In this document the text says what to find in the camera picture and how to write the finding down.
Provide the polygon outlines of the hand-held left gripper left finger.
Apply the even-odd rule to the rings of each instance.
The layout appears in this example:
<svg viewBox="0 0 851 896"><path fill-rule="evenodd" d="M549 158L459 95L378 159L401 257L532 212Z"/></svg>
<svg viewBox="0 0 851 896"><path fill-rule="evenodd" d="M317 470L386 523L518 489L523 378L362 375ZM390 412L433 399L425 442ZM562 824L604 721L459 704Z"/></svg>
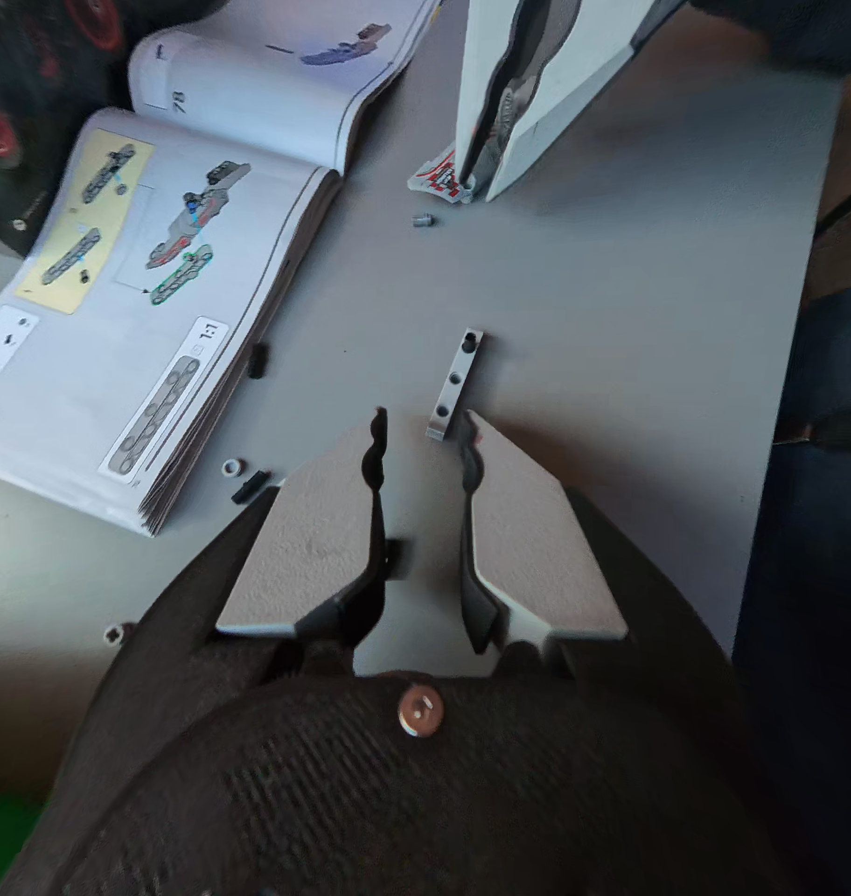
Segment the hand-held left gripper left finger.
<svg viewBox="0 0 851 896"><path fill-rule="evenodd" d="M387 411L279 486L216 623L218 633L361 644L381 618L387 541L380 491Z"/></svg>

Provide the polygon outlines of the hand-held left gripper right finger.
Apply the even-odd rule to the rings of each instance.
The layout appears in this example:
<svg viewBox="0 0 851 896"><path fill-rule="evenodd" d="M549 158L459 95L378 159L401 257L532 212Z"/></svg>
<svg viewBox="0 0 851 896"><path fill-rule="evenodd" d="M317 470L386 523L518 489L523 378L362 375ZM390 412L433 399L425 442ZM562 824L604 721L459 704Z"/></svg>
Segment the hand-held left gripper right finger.
<svg viewBox="0 0 851 896"><path fill-rule="evenodd" d="M559 479L476 412L460 424L460 607L476 654L624 641L628 624Z"/></svg>

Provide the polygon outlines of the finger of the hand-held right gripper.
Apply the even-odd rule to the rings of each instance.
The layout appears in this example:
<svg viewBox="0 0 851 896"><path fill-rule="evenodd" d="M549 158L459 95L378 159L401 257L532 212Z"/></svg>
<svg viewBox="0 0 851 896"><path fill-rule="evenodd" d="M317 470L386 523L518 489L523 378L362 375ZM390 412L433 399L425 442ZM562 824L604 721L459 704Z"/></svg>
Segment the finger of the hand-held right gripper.
<svg viewBox="0 0 851 896"><path fill-rule="evenodd" d="M684 6L683 1L537 3L531 33L536 49L504 89L487 141L495 138L499 152L487 203L526 174Z"/></svg>
<svg viewBox="0 0 851 896"><path fill-rule="evenodd" d="M461 185L487 145L504 89L532 59L537 17L537 2L468 4L454 132L454 172Z"/></svg>

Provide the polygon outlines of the white lego piece red sticker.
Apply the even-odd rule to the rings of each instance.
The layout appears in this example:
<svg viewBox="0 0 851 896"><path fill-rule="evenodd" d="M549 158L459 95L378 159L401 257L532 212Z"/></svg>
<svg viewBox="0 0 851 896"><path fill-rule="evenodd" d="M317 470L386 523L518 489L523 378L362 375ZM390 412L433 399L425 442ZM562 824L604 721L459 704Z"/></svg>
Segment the white lego piece red sticker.
<svg viewBox="0 0 851 896"><path fill-rule="evenodd" d="M426 161L407 181L410 191L433 196L450 204L471 204L477 192L476 174L460 182L455 174L456 146L452 142L435 158Z"/></svg>

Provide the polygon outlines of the grey lego beam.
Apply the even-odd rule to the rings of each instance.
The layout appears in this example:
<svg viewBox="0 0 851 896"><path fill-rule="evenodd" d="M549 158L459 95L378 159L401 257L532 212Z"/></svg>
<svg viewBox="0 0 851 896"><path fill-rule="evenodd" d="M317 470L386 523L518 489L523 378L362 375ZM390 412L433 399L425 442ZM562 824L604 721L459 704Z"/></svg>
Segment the grey lego beam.
<svg viewBox="0 0 851 896"><path fill-rule="evenodd" d="M484 336L483 330L468 328L458 343L453 363L426 425L425 435L433 441L442 442L451 428L454 414Z"/></svg>

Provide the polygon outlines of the person's right forearm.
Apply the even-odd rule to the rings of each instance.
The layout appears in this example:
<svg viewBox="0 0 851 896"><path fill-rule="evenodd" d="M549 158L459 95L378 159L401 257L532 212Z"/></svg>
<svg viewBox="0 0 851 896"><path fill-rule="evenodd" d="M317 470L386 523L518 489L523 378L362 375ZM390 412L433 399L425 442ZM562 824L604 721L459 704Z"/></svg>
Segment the person's right forearm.
<svg viewBox="0 0 851 896"><path fill-rule="evenodd" d="M760 34L782 62L851 75L851 1L692 1Z"/></svg>

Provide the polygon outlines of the open lego instruction booklet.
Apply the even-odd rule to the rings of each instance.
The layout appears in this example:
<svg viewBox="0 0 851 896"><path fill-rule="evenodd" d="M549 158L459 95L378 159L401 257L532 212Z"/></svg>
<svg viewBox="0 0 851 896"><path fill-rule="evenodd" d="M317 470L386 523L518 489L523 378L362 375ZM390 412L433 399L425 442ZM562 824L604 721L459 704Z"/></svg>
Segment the open lego instruction booklet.
<svg viewBox="0 0 851 896"><path fill-rule="evenodd" d="M153 32L0 292L0 479L156 535L440 2L225 2Z"/></svg>

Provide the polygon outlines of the person's dark trousers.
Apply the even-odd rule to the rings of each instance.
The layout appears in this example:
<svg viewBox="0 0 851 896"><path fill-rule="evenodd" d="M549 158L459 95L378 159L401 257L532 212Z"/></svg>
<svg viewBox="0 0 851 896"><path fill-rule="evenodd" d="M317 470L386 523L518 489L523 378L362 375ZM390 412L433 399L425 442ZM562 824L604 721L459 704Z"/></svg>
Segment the person's dark trousers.
<svg viewBox="0 0 851 896"><path fill-rule="evenodd" d="M800 312L733 644L816 894L851 894L851 287Z"/></svg>

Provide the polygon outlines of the green box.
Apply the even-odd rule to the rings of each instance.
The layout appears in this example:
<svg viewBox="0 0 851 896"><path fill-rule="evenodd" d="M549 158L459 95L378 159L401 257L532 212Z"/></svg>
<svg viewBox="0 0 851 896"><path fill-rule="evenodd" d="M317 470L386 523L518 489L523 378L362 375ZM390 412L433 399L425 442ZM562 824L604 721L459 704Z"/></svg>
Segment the green box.
<svg viewBox="0 0 851 896"><path fill-rule="evenodd" d="M11 794L0 794L0 881L34 830L42 804Z"/></svg>

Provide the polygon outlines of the black box with red wheels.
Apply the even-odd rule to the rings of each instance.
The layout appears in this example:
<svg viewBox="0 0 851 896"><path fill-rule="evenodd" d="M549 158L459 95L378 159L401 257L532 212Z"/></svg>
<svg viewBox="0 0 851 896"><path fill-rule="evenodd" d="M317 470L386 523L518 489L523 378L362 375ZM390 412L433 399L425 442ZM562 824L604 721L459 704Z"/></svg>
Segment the black box with red wheels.
<svg viewBox="0 0 851 896"><path fill-rule="evenodd" d="M101 108L130 108L127 66L147 35L222 1L0 1L0 251L23 257L73 143Z"/></svg>

